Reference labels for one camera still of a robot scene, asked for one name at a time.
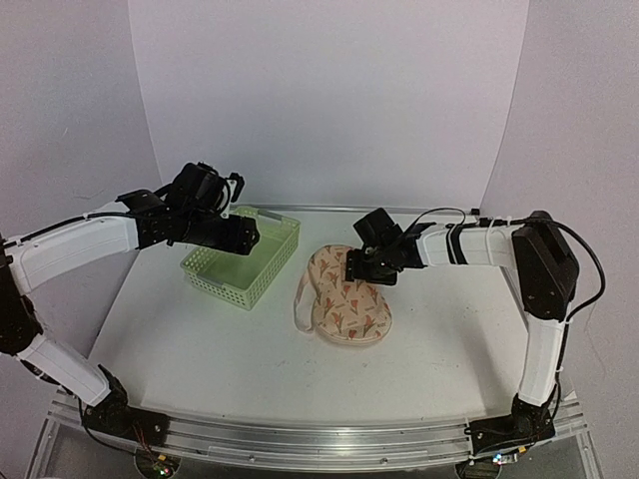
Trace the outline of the floral mesh laundry bag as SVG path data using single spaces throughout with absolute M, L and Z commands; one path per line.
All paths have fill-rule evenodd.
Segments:
M 328 342 L 369 346 L 388 335 L 392 315 L 375 285 L 345 278 L 349 252 L 347 245 L 331 244 L 311 255 L 293 302 L 294 324 Z

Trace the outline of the green plastic basket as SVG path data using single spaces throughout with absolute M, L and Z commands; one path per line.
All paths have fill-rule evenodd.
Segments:
M 260 240 L 247 256 L 195 247 L 181 262 L 189 283 L 244 310 L 263 296 L 299 244 L 301 222 L 241 206 L 235 213 L 256 221 Z

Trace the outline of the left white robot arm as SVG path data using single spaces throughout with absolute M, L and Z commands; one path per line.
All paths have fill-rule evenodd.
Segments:
M 29 298 L 40 285 L 98 259 L 158 244 L 192 244 L 248 255 L 260 240 L 255 220 L 230 212 L 245 185 L 204 163 L 188 163 L 155 191 L 120 195 L 100 209 L 1 241 L 1 351 L 66 388 L 114 436 L 134 427 L 116 378 L 57 341 Z

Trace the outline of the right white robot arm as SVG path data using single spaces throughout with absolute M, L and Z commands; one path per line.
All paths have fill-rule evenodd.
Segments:
M 526 356 L 516 400 L 522 404 L 508 413 L 502 432 L 523 442 L 539 429 L 544 406 L 559 387 L 558 379 L 573 317 L 597 302 L 599 289 L 579 305 L 576 296 L 580 265 L 569 241 L 577 241 L 596 270 L 603 266 L 590 245 L 573 229 L 546 211 L 524 219 L 479 218 L 470 223 L 425 223 L 415 220 L 402 229 L 383 209 L 354 224 L 362 246 L 346 255 L 344 279 L 393 286 L 406 269 L 439 266 L 491 266 L 514 275 L 516 299 L 527 328 Z

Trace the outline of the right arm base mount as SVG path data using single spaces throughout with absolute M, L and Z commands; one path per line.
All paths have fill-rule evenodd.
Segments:
M 464 434 L 470 438 L 472 455 L 507 452 L 552 438 L 555 428 L 550 403 L 535 406 L 515 395 L 509 414 L 470 421 Z

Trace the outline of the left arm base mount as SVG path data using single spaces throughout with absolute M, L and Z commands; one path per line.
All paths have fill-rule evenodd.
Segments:
M 133 407 L 121 382 L 103 369 L 109 390 L 97 405 L 84 407 L 82 424 L 91 431 L 139 441 L 148 446 L 163 446 L 170 425 L 168 415 Z

